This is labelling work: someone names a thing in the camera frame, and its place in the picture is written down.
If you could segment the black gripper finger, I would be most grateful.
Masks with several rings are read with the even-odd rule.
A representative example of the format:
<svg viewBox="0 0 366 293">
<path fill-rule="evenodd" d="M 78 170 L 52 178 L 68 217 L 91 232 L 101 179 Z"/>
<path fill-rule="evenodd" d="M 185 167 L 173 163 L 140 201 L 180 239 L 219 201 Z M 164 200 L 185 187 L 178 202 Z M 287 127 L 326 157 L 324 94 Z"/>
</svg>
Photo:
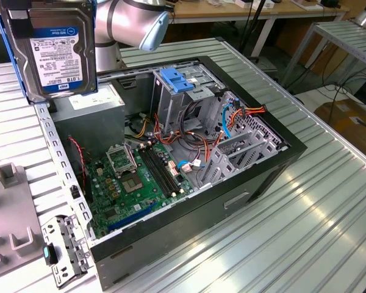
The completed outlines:
<svg viewBox="0 0 366 293">
<path fill-rule="evenodd" d="M 30 38 L 34 28 L 28 10 L 9 10 L 9 24 L 14 38 Z"/>
</svg>

